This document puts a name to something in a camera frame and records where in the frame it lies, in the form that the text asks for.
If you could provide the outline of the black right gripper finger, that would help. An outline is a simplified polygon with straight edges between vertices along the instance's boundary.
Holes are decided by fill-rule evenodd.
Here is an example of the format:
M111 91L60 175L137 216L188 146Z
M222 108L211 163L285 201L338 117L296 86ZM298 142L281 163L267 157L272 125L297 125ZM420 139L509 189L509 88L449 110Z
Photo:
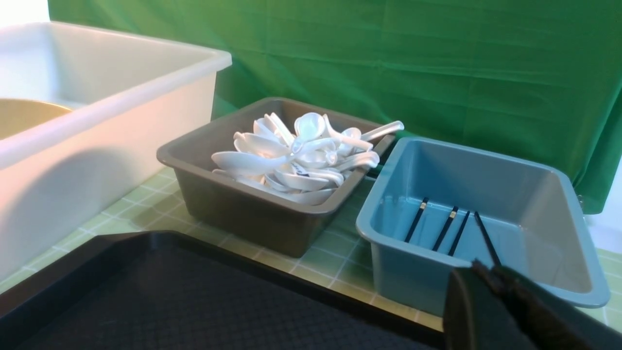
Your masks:
M619 332L506 266L480 261L449 273L448 350L619 350Z

